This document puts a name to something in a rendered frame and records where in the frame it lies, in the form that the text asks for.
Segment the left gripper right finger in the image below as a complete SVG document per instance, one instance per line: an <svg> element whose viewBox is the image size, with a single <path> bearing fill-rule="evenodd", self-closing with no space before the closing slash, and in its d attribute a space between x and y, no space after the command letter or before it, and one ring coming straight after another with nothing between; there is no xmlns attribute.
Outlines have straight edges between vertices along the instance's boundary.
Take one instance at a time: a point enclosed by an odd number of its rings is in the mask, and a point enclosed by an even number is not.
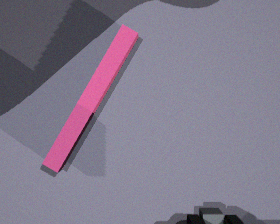
<svg viewBox="0 0 280 224"><path fill-rule="evenodd" d="M244 224L237 215L225 215L223 224Z"/></svg>

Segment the pink rod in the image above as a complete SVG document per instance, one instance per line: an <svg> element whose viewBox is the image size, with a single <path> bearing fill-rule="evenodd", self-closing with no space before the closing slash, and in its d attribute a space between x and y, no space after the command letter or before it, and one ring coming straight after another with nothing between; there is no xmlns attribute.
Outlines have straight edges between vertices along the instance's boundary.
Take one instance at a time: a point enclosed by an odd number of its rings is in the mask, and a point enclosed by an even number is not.
<svg viewBox="0 0 280 224"><path fill-rule="evenodd" d="M138 33L122 24L43 165L57 173L63 169L137 39Z"/></svg>

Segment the grey rod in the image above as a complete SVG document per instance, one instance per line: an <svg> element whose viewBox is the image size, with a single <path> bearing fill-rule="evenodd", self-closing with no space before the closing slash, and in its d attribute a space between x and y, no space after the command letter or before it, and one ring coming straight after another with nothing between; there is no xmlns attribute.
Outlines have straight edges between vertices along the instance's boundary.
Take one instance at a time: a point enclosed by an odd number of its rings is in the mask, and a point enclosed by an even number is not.
<svg viewBox="0 0 280 224"><path fill-rule="evenodd" d="M224 214L219 208L199 208L199 217L206 224L223 224Z"/></svg>

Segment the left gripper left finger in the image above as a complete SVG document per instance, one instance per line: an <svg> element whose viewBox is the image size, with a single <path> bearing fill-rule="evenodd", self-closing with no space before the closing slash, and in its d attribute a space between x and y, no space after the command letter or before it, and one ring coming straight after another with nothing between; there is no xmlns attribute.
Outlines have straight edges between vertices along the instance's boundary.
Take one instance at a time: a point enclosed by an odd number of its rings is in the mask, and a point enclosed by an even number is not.
<svg viewBox="0 0 280 224"><path fill-rule="evenodd" d="M198 214L187 214L187 224L206 224Z"/></svg>

